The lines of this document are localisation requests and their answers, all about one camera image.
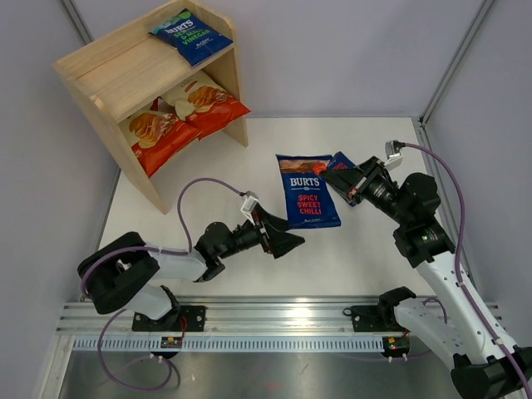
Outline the Burts spicy sweet chilli bag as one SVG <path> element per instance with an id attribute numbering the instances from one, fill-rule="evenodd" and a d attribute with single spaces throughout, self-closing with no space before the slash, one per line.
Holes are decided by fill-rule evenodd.
<path id="1" fill-rule="evenodd" d="M 276 155 L 292 229 L 324 229 L 341 225 L 326 181 L 320 176 L 332 155 Z"/>

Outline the cassava chips bag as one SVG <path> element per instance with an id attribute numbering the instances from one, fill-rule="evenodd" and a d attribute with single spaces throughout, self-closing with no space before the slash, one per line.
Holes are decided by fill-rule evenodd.
<path id="1" fill-rule="evenodd" d="M 198 71 L 161 96 L 175 114 L 199 130 L 198 139 L 223 130 L 250 110 L 205 72 Z"/>
<path id="2" fill-rule="evenodd" d="M 149 178 L 200 135 L 159 97 L 125 118 L 119 127 Z"/>

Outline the Burts sea salt vinegar bag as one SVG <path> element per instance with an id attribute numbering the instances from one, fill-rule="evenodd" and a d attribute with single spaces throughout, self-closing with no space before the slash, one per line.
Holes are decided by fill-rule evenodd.
<path id="1" fill-rule="evenodd" d="M 188 8 L 153 28 L 149 34 L 173 47 L 191 67 L 197 67 L 233 44 Z"/>

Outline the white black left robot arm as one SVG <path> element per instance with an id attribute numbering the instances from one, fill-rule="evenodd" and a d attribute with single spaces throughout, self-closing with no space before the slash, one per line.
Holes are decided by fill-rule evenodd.
<path id="1" fill-rule="evenodd" d="M 153 281 L 206 283 L 224 271 L 223 259 L 255 246 L 279 259 L 305 242 L 290 233 L 287 220 L 257 201 L 244 213 L 246 220 L 234 229 L 222 222 L 209 224 L 189 251 L 150 246 L 136 232 L 123 234 L 79 264 L 81 291 L 99 314 L 133 311 L 135 332 L 181 331 L 192 317 L 169 288 Z"/>

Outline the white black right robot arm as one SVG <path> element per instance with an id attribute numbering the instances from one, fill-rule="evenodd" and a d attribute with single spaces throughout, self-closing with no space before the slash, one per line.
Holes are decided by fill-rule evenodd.
<path id="1" fill-rule="evenodd" d="M 462 268 L 459 249 L 435 216 L 441 200 L 434 178 L 416 172 L 398 185 L 376 157 L 320 175 L 343 198 L 366 200 L 397 222 L 393 238 L 399 253 L 451 318 L 443 322 L 410 290 L 396 288 L 380 296 L 378 322 L 418 336 L 447 366 L 463 398 L 502 398 L 517 391 L 529 396 L 531 349 L 505 331 Z"/>

